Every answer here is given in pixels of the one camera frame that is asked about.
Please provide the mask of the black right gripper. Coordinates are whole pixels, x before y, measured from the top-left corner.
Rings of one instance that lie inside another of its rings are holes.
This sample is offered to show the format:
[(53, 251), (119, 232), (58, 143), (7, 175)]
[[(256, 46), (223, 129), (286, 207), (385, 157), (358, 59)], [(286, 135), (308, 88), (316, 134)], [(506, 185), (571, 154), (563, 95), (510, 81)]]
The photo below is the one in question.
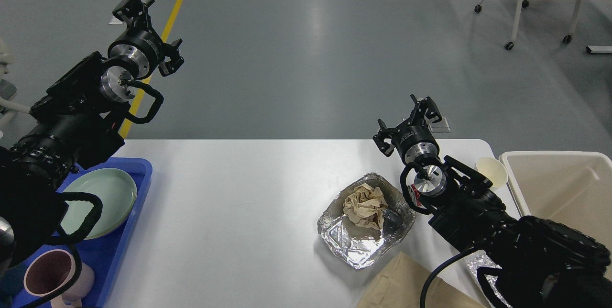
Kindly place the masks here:
[(391, 157), (398, 150), (404, 164), (419, 162), (423, 158), (438, 158), (440, 149), (429, 128), (433, 123), (441, 123), (443, 117), (437, 104), (430, 98), (418, 99), (410, 95), (415, 107), (403, 129), (389, 128), (382, 119), (377, 119), (379, 129), (373, 136), (378, 151)]

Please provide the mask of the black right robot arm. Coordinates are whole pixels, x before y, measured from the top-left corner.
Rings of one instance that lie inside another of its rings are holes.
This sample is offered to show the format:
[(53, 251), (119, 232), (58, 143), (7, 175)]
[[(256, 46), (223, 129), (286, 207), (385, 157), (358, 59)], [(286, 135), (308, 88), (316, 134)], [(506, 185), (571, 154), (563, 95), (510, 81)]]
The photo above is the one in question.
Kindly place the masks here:
[(442, 270), (477, 251), (496, 264), (479, 267), (477, 282), (496, 308), (609, 308), (611, 253), (602, 243), (556, 221), (534, 216), (515, 219), (492, 191), (492, 182), (457, 159), (439, 156), (430, 125), (444, 119), (430, 98), (418, 99), (409, 118), (395, 127), (378, 119), (373, 136), (389, 157), (397, 151), (407, 205), (430, 216), (429, 225), (459, 253), (426, 279), (419, 305)]

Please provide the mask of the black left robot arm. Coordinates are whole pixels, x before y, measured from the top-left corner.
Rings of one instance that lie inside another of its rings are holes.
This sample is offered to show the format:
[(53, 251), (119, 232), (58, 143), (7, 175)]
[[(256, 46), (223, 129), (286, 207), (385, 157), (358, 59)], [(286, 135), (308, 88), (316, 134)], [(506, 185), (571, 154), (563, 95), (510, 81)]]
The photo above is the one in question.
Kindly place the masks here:
[(107, 56), (93, 52), (28, 108), (37, 125), (11, 148), (1, 149), (1, 273), (44, 245), (66, 245), (76, 260), (67, 284), (26, 304), (36, 308), (68, 290), (84, 271), (75, 247), (100, 220), (103, 203), (93, 193), (57, 190), (70, 173), (109, 160), (124, 138), (124, 121), (149, 123), (164, 102), (144, 80), (158, 69), (166, 77), (184, 63), (182, 39), (167, 44), (148, 12), (154, 0), (122, 0), (113, 10), (125, 31)]

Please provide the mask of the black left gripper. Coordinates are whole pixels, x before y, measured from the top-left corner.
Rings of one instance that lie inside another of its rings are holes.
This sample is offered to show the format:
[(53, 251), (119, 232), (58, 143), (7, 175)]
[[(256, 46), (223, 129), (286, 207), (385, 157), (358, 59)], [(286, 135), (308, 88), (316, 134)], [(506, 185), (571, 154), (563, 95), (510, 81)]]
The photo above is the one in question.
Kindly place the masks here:
[(125, 56), (136, 66), (136, 79), (145, 79), (159, 66), (162, 77), (175, 74), (184, 64), (179, 47), (182, 38), (171, 44), (162, 43), (155, 34), (148, 9), (155, 0), (122, 0), (113, 16), (126, 23), (126, 29), (112, 44), (107, 55)]

